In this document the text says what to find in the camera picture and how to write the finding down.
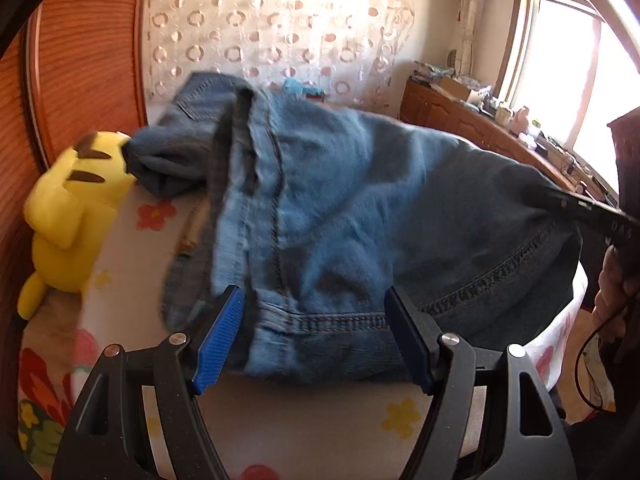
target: metal screw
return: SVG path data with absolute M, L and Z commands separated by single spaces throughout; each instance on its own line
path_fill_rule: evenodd
M 447 346 L 455 346 L 460 342 L 460 336 L 453 332 L 445 332 L 442 334 L 442 342 Z
M 120 353 L 119 345 L 109 345 L 107 346 L 107 348 L 104 349 L 104 354 L 107 357 L 116 357 L 116 355 L 118 355 L 119 353 Z
M 509 353 L 512 356 L 517 357 L 518 359 L 524 357 L 527 354 L 522 346 L 516 344 L 509 345 Z
M 175 334 L 171 334 L 169 336 L 169 343 L 171 343 L 172 345 L 181 345 L 185 341 L 187 341 L 187 336 L 182 332 L 176 332 Z

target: person's hand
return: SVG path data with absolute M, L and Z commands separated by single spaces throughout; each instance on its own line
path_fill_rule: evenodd
M 598 279 L 600 290 L 596 294 L 595 308 L 592 313 L 593 327 L 597 328 L 604 323 L 609 316 L 625 304 L 626 298 L 640 287 L 640 275 L 623 279 L 622 269 L 613 246 L 607 249 L 602 263 L 602 272 Z M 626 324 L 624 309 L 618 316 L 600 330 L 600 337 L 606 342 L 613 342 L 617 338 L 625 336 Z

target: blue denim jeans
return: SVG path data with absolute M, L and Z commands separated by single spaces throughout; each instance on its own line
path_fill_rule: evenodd
M 576 226 L 522 201 L 552 184 L 457 136 L 195 73 L 123 153 L 156 196 L 207 187 L 208 246 L 178 256 L 164 319 L 180 328 L 243 286 L 230 366 L 251 376 L 407 378 L 383 309 L 393 283 L 492 349 L 528 342 L 572 296 Z M 173 304 L 185 272 L 210 289 Z

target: window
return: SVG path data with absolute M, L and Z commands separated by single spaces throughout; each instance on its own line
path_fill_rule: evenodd
M 588 0 L 516 0 L 514 7 L 498 98 L 514 110 L 529 107 L 530 120 L 617 193 L 607 124 L 640 106 L 635 65 Z

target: stuffed animal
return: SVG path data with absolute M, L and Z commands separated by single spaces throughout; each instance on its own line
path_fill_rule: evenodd
M 35 272 L 18 297 L 25 320 L 36 312 L 47 287 L 80 292 L 92 272 L 104 238 L 129 187 L 120 147 L 129 137 L 95 132 L 58 157 L 24 203 L 24 218 L 35 231 L 31 257 Z

